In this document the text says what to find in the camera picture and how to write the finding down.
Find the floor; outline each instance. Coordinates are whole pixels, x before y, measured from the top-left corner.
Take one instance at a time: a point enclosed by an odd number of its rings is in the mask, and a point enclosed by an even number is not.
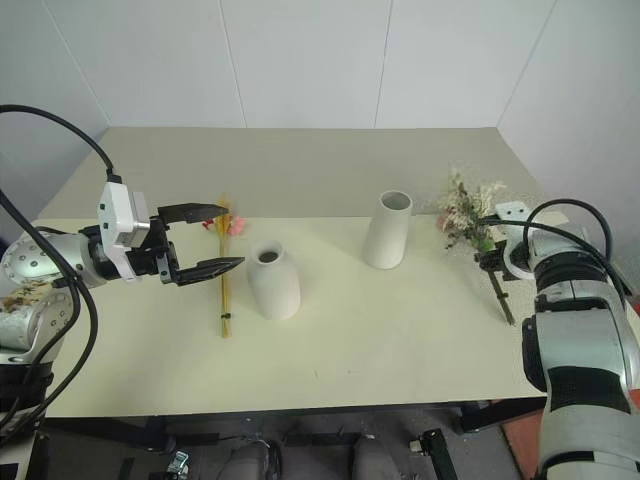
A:
[[[490,428],[478,433],[459,436],[452,429],[457,410],[399,409],[377,410],[365,413],[332,413],[322,415],[290,416],[260,414],[253,416],[227,416],[203,421],[183,417],[170,423],[174,433],[218,432],[222,437],[253,435],[282,440],[294,433],[360,432],[376,435],[386,446],[407,480],[435,480],[430,460],[408,449],[410,440],[425,430],[441,428],[458,478],[516,480],[520,474],[513,461],[502,430]],[[243,440],[227,440],[212,447],[187,449],[190,456],[190,480],[215,480],[233,448]],[[349,475],[348,446],[284,447],[284,480],[343,480]],[[123,460],[133,458],[130,474],[121,472]],[[92,480],[126,480],[149,478],[153,472],[166,469],[169,458],[158,454],[133,450],[120,444],[78,437],[51,434],[51,463],[49,480],[91,478]]]

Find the dried flower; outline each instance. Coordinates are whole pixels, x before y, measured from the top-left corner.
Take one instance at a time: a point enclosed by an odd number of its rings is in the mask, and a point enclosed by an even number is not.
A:
[[[489,228],[480,225],[480,219],[491,215],[492,196],[504,188],[501,182],[481,185],[475,192],[469,192],[460,172],[452,172],[449,193],[440,201],[443,215],[440,222],[447,234],[447,247],[453,247],[460,239],[468,240],[480,252],[493,248]]]

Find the white ceramic vase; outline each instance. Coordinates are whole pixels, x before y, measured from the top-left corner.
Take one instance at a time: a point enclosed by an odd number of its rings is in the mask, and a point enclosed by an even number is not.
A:
[[[386,270],[402,261],[412,208],[413,202],[406,193],[389,191],[380,195],[364,240],[365,262]]]
[[[249,285],[262,315],[290,318],[300,307],[300,280],[295,263],[276,241],[255,244],[249,254]]]

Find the beige table surface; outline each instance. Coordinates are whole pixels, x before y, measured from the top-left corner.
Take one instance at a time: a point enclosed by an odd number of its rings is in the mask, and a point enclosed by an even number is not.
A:
[[[86,220],[40,220],[73,231]],[[518,321],[506,324],[466,247],[444,250],[434,216],[413,218],[406,258],[390,271],[360,259],[367,218],[252,218],[231,255],[281,241],[302,278],[302,306],[274,322],[256,311],[245,265],[230,273],[232,330],[222,339],[218,280],[186,287],[121,280],[92,290],[98,341],[48,415],[128,416],[444,402],[534,396],[520,353],[533,282],[506,285]],[[169,232],[183,268],[217,256],[199,224]],[[629,318],[636,334],[640,321]],[[82,315],[55,362],[79,355]]]

